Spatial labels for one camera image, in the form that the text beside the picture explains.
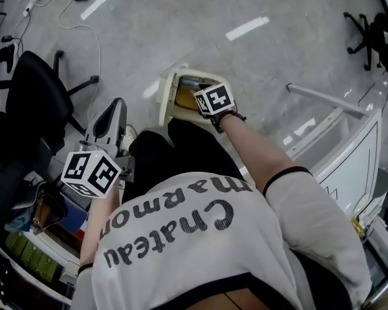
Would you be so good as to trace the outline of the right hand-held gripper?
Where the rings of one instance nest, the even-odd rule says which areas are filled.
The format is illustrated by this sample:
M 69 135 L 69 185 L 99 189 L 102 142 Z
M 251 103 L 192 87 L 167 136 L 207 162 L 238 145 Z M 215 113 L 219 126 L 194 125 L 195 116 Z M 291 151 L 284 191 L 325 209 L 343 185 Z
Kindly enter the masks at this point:
M 231 87 L 228 83 L 219 83 L 194 93 L 199 113 L 204 118 L 215 116 L 235 106 Z

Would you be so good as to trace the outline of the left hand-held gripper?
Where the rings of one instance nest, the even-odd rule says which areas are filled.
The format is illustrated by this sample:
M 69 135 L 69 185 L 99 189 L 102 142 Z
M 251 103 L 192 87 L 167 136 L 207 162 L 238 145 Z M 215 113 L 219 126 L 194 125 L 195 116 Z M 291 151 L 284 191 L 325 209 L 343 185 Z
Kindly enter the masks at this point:
M 85 140 L 67 156 L 61 181 L 89 198 L 106 198 L 118 180 L 132 182 L 135 158 L 123 146 L 126 125 L 127 105 L 115 98 L 91 118 Z

